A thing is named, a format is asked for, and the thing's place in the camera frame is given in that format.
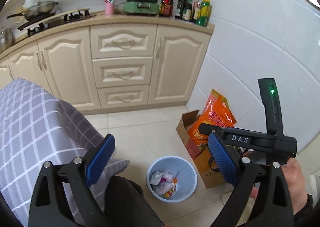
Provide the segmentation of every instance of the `trash bin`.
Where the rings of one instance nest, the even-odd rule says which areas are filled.
[[[169,170],[170,174],[176,175],[178,172],[177,192],[170,199],[158,196],[150,185],[150,177],[155,171]],[[189,198],[197,186],[197,174],[194,167],[185,159],[177,156],[166,156],[156,160],[148,169],[147,186],[150,192],[159,200],[166,203],[177,203]]]

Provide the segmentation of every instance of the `drawer handle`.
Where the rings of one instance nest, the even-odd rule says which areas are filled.
[[[116,100],[123,101],[123,102],[130,102],[133,98],[134,98],[134,95],[129,95],[127,97],[119,97],[119,96],[115,97]]]
[[[41,66],[41,62],[40,62],[40,58],[39,58],[39,53],[36,53],[37,56],[37,65],[40,68],[40,71],[42,72],[42,66]]]
[[[137,8],[150,9],[151,8],[151,4],[149,4],[149,3],[138,3],[137,4]]]
[[[159,45],[158,45],[158,51],[157,51],[157,54],[156,54],[156,58],[157,59],[159,59],[159,57],[160,57],[160,52],[161,52],[161,48],[162,48],[162,40],[161,40],[161,38],[159,38],[158,42],[159,42]]]
[[[41,53],[41,58],[42,58],[42,65],[43,65],[43,68],[44,68],[44,69],[47,69],[47,65],[46,65],[45,60],[44,60],[43,52],[42,52],[42,51],[40,51],[40,53]]]
[[[134,44],[136,41],[134,39],[130,39],[130,40],[112,40],[111,44],[125,44],[125,43],[130,43],[130,44]]]
[[[112,73],[112,75],[119,76],[119,77],[124,75],[131,75],[131,74],[134,74],[134,71],[124,72],[124,73],[116,73],[116,72]]]
[[[12,80],[14,80],[13,75],[12,75],[12,72],[11,72],[10,65],[8,65],[8,68],[9,68],[9,75],[11,76]]]

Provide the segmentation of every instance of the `human hand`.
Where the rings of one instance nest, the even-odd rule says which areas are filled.
[[[287,166],[281,166],[281,169],[287,181],[293,214],[295,215],[306,205],[308,200],[306,181],[302,174],[300,164],[295,158],[290,158]],[[253,187],[250,196],[256,199],[257,195],[258,189]]]

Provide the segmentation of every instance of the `gas stove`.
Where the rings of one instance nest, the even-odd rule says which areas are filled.
[[[49,15],[41,19],[38,17],[36,20],[27,22],[19,27],[19,30],[27,29],[27,35],[33,36],[40,32],[43,32],[49,28],[54,28],[68,23],[73,23],[80,20],[85,20],[95,15],[90,15],[89,9],[80,9],[77,11],[64,12],[57,15]]]

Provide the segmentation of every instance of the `cabinet door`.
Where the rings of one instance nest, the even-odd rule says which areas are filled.
[[[159,26],[148,103],[188,101],[210,35]]]
[[[52,93],[41,64],[37,42],[11,53],[9,61],[14,78],[21,77]]]
[[[94,81],[89,28],[38,41],[44,72],[54,96],[78,110],[100,109]]]
[[[156,25],[122,24],[91,27],[92,58],[152,56]]]
[[[7,57],[0,60],[0,91],[13,81],[13,75]]]

